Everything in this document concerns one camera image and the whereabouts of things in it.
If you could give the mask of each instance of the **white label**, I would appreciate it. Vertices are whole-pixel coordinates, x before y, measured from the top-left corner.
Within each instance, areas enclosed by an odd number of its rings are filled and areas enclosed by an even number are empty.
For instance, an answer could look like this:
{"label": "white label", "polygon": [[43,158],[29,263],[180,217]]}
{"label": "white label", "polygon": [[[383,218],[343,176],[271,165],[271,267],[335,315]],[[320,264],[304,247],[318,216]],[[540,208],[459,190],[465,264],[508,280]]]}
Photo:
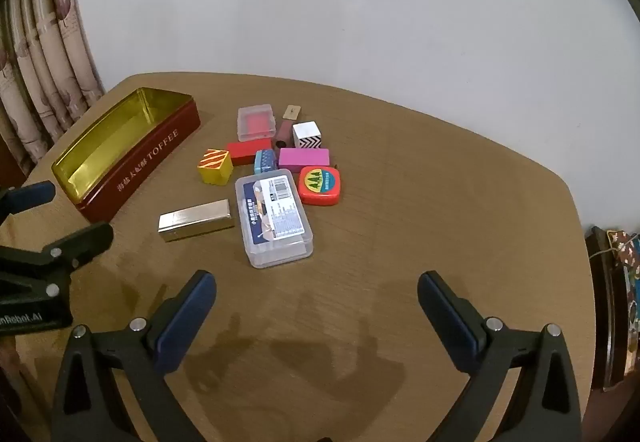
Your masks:
{"label": "white label", "polygon": [[260,188],[274,239],[283,239],[305,232],[289,179],[286,176],[260,180]]}

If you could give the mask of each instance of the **barcode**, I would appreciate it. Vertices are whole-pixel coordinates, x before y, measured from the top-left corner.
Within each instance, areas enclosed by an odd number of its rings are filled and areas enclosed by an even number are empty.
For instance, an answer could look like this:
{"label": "barcode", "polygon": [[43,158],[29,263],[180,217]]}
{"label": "barcode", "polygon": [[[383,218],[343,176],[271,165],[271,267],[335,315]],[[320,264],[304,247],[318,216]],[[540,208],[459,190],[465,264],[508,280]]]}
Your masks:
{"label": "barcode", "polygon": [[287,179],[276,180],[273,183],[273,189],[276,196],[275,200],[282,200],[284,198],[291,197],[291,190],[289,189],[289,184],[287,184]]}

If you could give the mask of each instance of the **bamboo print curtain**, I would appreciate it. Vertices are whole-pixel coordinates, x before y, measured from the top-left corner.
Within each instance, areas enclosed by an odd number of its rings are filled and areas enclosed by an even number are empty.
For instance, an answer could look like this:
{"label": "bamboo print curtain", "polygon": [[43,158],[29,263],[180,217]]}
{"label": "bamboo print curtain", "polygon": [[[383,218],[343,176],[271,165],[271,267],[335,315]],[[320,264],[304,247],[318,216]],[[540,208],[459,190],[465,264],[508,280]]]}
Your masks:
{"label": "bamboo print curtain", "polygon": [[0,71],[0,138],[28,173],[102,95],[76,0],[6,0]]}

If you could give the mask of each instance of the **white wall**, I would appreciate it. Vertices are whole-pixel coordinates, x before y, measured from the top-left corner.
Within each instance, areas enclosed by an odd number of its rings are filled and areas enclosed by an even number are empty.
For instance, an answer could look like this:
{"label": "white wall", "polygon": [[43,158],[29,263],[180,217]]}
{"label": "white wall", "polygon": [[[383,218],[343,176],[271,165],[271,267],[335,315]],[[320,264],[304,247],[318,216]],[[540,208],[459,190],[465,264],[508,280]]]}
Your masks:
{"label": "white wall", "polygon": [[158,70],[352,89],[559,174],[585,226],[640,225],[640,25],[626,0],[79,0],[107,89]]}

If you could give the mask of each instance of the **pink block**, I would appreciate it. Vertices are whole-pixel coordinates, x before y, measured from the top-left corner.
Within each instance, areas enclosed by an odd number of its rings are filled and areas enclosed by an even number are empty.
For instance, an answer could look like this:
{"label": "pink block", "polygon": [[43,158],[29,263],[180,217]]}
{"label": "pink block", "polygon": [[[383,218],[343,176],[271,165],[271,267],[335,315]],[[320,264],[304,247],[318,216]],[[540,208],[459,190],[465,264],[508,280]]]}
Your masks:
{"label": "pink block", "polygon": [[278,166],[292,173],[300,173],[303,167],[329,165],[329,149],[284,147],[280,150]]}

